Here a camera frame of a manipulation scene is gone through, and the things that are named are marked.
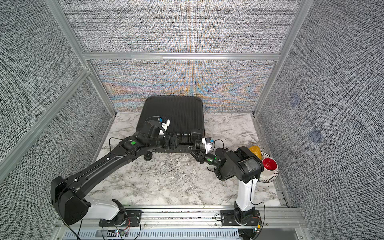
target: metal rail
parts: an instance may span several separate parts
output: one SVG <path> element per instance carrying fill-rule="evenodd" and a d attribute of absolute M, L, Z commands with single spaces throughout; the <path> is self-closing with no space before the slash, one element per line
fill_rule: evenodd
<path fill-rule="evenodd" d="M 233 210 L 233 206 L 130 206 L 127 210 L 142 210 L 141 227 L 149 228 L 252 228 L 252 226 L 222 226 L 221 221 L 215 220 L 220 210 Z M 264 219 L 264 207 L 257 208 Z M 100 229 L 99 220 L 84 219 L 82 229 Z M 62 221 L 58 220 L 56 230 Z M 78 228 L 80 222 L 73 224 Z M 265 207 L 265 228 L 306 228 L 298 208 Z"/>
<path fill-rule="evenodd" d="M 263 87 L 262 92 L 260 93 L 259 99 L 257 100 L 257 104 L 256 104 L 254 111 L 253 111 L 255 116 L 257 116 L 259 114 L 260 110 L 262 109 L 263 104 L 264 104 L 266 98 L 268 97 L 269 92 L 272 89 L 272 86 L 273 86 L 273 84 L 274 84 L 283 64 L 284 64 L 284 61 L 285 61 L 285 59 L 286 59 L 286 57 L 287 57 L 287 55 L 288 55 L 288 53 L 292 47 L 293 42 L 296 39 L 296 36 L 297 36 L 297 34 L 301 28 L 301 25 L 304 22 L 304 19 L 307 16 L 307 13 L 308 13 L 310 7 L 312 6 L 313 1 L 314 0 L 303 0 L 302 1 L 299 10 L 296 13 L 295 19 L 292 23 L 292 26 L 288 32 L 288 35 L 285 39 L 283 47 L 281 48 L 281 57 L 280 57 L 279 61 L 277 61 L 276 65 L 272 68 L 272 72 L 271 72 L 267 82 L 265 83 L 265 86 Z"/>
<path fill-rule="evenodd" d="M 37 122 L 29 129 L 23 139 L 8 153 L 7 156 L 0 163 L 0 183 L 7 177 L 12 171 L 28 149 L 37 140 L 40 134 L 57 115 L 61 108 L 66 104 L 68 99 L 77 90 L 80 84 L 88 77 L 90 72 L 88 69 L 84 69 L 77 78 L 72 81 L 71 84 L 64 90 L 58 99 L 47 109 L 47 111 L 37 120 Z"/>
<path fill-rule="evenodd" d="M 255 130 L 256 130 L 257 136 L 259 138 L 259 144 L 261 145 L 261 150 L 263 152 L 266 152 L 268 155 L 273 157 L 273 155 L 271 153 L 271 149 L 269 149 L 269 145 L 268 145 L 268 143 L 266 141 L 264 132 L 263 132 L 261 126 L 260 126 L 259 121 L 257 120 L 257 117 L 254 116 L 252 118 L 252 121 L 253 121 L 253 125 L 255 127 Z M 273 184 L 275 186 L 275 189 L 276 189 L 276 192 L 278 193 L 278 195 L 279 195 L 279 192 L 281 192 L 281 195 L 282 195 L 283 199 L 279 196 L 280 204 L 281 205 L 285 204 L 288 207 L 292 207 L 293 205 L 292 205 L 291 201 L 288 198 L 288 193 L 287 193 L 287 191 L 285 189 L 283 180 L 281 179 L 281 172 L 277 176 L 277 179 L 275 179 L 275 181 L 273 181 Z"/>
<path fill-rule="evenodd" d="M 113 117 L 115 116 L 115 108 L 113 107 L 113 103 L 111 99 L 109 98 L 107 92 L 105 91 L 103 85 L 101 84 L 100 79 L 97 77 L 96 73 L 94 72 L 92 66 L 88 64 L 86 59 L 83 56 L 83 47 L 81 46 L 79 40 L 77 39 L 73 29 L 71 28 L 71 25 L 69 24 L 67 17 L 65 16 L 63 9 L 61 8 L 60 4 L 57 2 L 57 0 L 45 0 L 45 3 L 51 10 L 52 15 L 56 19 L 58 25 L 60 26 L 61 30 L 63 31 L 65 37 L 67 38 L 69 44 L 71 45 L 74 53 L 76 54 L 77 58 L 79 59 L 81 65 L 84 69 L 89 69 L 92 72 L 91 76 L 91 82 L 94 86 L 96 92 L 98 93 L 99 97 L 103 101 L 105 107 L 107 108 L 110 115 Z"/>
<path fill-rule="evenodd" d="M 280 58 L 279 53 L 83 53 L 86 60 L 272 60 Z"/>

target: white marble surface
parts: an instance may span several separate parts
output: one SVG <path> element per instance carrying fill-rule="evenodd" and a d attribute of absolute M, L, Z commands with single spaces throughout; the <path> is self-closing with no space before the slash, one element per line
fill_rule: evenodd
<path fill-rule="evenodd" d="M 139 116 L 140 113 L 117 114 L 98 159 L 108 153 L 110 137 L 125 138 L 135 132 Z M 207 113 L 204 119 L 205 136 L 222 139 L 231 150 L 258 143 L 249 113 Z M 118 142 L 111 139 L 112 148 Z M 237 186 L 236 177 L 222 182 L 190 154 L 154 152 L 151 161 L 139 157 L 107 177 L 89 195 L 118 199 L 123 205 L 233 205 Z M 254 202 L 260 201 L 269 206 L 280 205 L 273 183 L 257 184 Z"/>

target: cable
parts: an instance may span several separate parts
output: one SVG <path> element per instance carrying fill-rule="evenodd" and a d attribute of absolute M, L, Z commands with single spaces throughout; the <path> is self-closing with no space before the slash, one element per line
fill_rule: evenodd
<path fill-rule="evenodd" d="M 103 237 L 103 239 L 105 240 L 104 236 L 103 236 L 103 226 L 101 226 L 101 236 Z"/>
<path fill-rule="evenodd" d="M 118 234 L 119 234 L 121 240 L 123 240 L 123 238 L 122 238 L 122 236 L 121 236 L 121 234 L 120 234 L 120 231 L 119 231 L 119 229 L 118 229 L 118 227 L 117 227 L 116 225 L 115 225 L 115 228 L 116 228 L 116 230 L 118 231 Z"/>
<path fill-rule="evenodd" d="M 216 139 L 212 144 L 214 144 L 214 147 L 211 149 L 211 152 L 213 152 L 213 150 L 215 149 L 215 147 L 216 147 L 216 144 L 215 144 L 215 142 L 216 141 L 221 141 L 222 143 L 223 143 L 223 149 L 225 149 L 224 148 L 224 142 L 223 142 L 223 140 L 221 140 L 221 139 Z"/>
<path fill-rule="evenodd" d="M 121 138 L 117 138 L 117 137 L 111 137 L 109 140 L 108 140 L 108 143 L 109 143 L 109 158 L 111 158 L 111 139 L 118 139 L 118 140 L 124 140 L 124 139 L 121 139 Z"/>
<path fill-rule="evenodd" d="M 128 229 L 128 231 L 127 231 L 127 233 L 128 233 L 129 229 L 130 229 L 130 226 L 131 226 L 131 220 L 129 218 L 127 218 L 127 219 L 129 221 L 129 223 L 128 223 L 128 226 L 124 229 L 124 231 Z"/>
<path fill-rule="evenodd" d="M 66 188 L 69 188 L 69 186 L 70 186 L 72 183 L 74 183 L 74 181 L 71 182 L 69 185 L 67 185 L 67 187 L 65 187 L 65 188 L 60 192 L 60 194 L 59 194 L 58 203 L 57 203 L 57 205 L 58 205 L 58 208 L 57 208 L 57 214 L 59 215 L 60 219 L 63 221 L 64 225 L 66 225 L 66 226 L 69 228 L 69 230 L 75 235 L 75 237 L 76 237 L 78 240 L 81 240 L 81 238 L 79 237 L 79 235 L 76 234 L 76 232 L 73 231 L 73 229 L 72 229 L 72 228 L 71 228 L 71 227 L 64 221 L 64 218 L 63 218 L 63 216 L 62 216 L 61 213 L 60 213 L 60 207 L 59 207 L 59 205 L 60 205 L 60 200 L 61 200 L 61 196 L 64 194 L 64 190 L 65 190 Z"/>
<path fill-rule="evenodd" d="M 207 164 L 207 169 L 208 169 L 208 171 L 210 171 L 210 172 L 215 172 L 215 171 L 212 171 L 212 170 L 210 170 L 210 169 L 208 168 L 208 164 Z"/>
<path fill-rule="evenodd" d="M 79 227 L 79 231 L 77 232 L 77 235 L 79 235 L 79 233 L 80 233 L 80 229 L 81 229 L 82 224 L 83 224 L 83 220 L 81 220 L 81 222 L 80 222 L 80 227 Z"/>
<path fill-rule="evenodd" d="M 263 226 L 264 226 L 264 222 L 265 222 L 265 203 L 264 202 L 259 202 L 258 204 L 254 204 L 254 203 L 251 202 L 251 204 L 253 204 L 255 206 L 259 205 L 261 203 L 264 205 L 264 220 L 263 220 L 262 228 L 260 228 L 260 231 L 258 233 L 255 233 L 255 236 L 252 237 L 252 240 L 256 239 L 260 235 L 261 231 L 263 230 Z"/>
<path fill-rule="evenodd" d="M 140 224 L 139 234 L 134 239 L 132 239 L 132 240 L 136 240 L 140 236 L 140 233 L 141 233 L 141 223 L 139 222 L 139 224 Z"/>
<path fill-rule="evenodd" d="M 220 220 L 217 220 L 217 216 L 219 216 L 219 215 L 234 216 L 233 214 L 222 214 L 222 213 L 219 213 L 219 214 L 216 214 L 216 215 L 215 215 L 215 220 L 216 220 L 216 221 L 221 221 L 221 219 L 220 219 Z"/>
<path fill-rule="evenodd" d="M 146 121 L 148 121 L 148 119 L 150 119 L 150 118 L 163 118 L 163 117 L 160 117 L 160 116 L 152 116 L 152 117 L 149 117 L 149 118 L 147 118 L 144 122 L 146 122 Z"/>
<path fill-rule="evenodd" d="M 252 201 L 252 188 L 253 188 L 253 179 L 252 179 L 252 182 L 251 182 L 251 196 L 249 197 L 249 201 Z"/>

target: textured gray panel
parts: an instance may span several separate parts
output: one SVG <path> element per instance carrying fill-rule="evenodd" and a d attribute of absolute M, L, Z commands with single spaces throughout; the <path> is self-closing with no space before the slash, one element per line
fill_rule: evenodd
<path fill-rule="evenodd" d="M 59 0 L 85 51 L 280 52 L 300 0 Z"/>
<path fill-rule="evenodd" d="M 91 163 L 110 118 L 86 79 L 0 185 L 1 239 L 49 239 L 58 219 L 51 180 Z"/>
<path fill-rule="evenodd" d="M 384 239 L 383 1 L 315 1 L 260 113 L 313 239 Z"/>
<path fill-rule="evenodd" d="M 0 9 L 1 162 L 82 67 L 43 0 Z"/>
<path fill-rule="evenodd" d="M 153 95 L 198 96 L 210 112 L 251 112 L 273 61 L 93 60 L 115 108 L 140 112 Z"/>

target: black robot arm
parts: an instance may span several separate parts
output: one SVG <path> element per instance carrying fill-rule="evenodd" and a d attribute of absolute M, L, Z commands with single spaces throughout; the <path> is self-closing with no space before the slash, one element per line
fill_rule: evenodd
<path fill-rule="evenodd" d="M 86 169 L 65 179 L 58 176 L 52 180 L 51 203 L 65 223 L 74 224 L 87 214 L 92 203 L 84 198 L 111 173 L 139 156 L 151 157 L 152 153 L 149 152 L 151 150 L 157 148 L 172 149 L 177 146 L 175 137 L 159 135 L 160 130 L 163 133 L 166 132 L 162 122 L 146 121 L 139 132 L 120 141 L 110 153 Z M 115 200 L 114 202 L 117 207 L 122 207 L 118 201 Z"/>
<path fill-rule="evenodd" d="M 102 180 L 139 156 L 150 160 L 155 149 L 176 149 L 177 137 L 166 135 L 168 119 L 146 121 L 143 127 L 126 137 L 110 153 L 67 178 L 58 176 L 51 182 L 51 202 L 59 216 L 67 225 L 74 224 L 83 217 L 106 219 L 114 225 L 123 224 L 127 218 L 123 205 L 111 201 L 97 200 L 87 194 Z M 214 165 L 218 179 L 225 181 L 234 176 L 239 180 L 239 193 L 235 202 L 234 215 L 240 224 L 258 214 L 252 204 L 254 189 L 264 170 L 263 163 L 248 148 L 242 146 L 236 151 L 218 148 L 215 154 L 202 149 L 201 138 L 195 139 L 189 152 L 200 163 Z"/>

